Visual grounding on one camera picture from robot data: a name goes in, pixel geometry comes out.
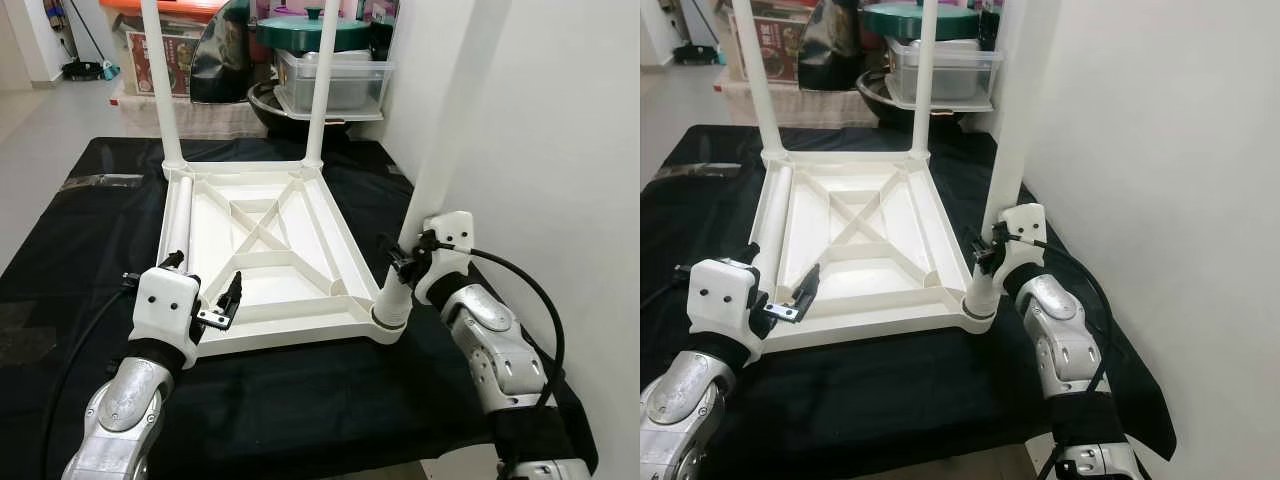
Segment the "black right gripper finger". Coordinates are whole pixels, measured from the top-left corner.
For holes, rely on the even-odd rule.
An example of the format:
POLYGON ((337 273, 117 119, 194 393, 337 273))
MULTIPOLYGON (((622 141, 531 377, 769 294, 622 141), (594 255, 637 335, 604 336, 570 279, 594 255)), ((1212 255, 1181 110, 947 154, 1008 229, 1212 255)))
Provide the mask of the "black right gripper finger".
POLYGON ((378 248, 388 259, 389 273, 394 273, 399 282, 413 282, 417 273, 417 259, 412 253, 406 253, 387 233, 378 236, 378 248))
POLYGON ((973 264, 982 270, 995 270, 997 265, 997 248, 983 239, 982 234, 973 228, 965 228, 963 236, 969 241, 968 248, 973 264))

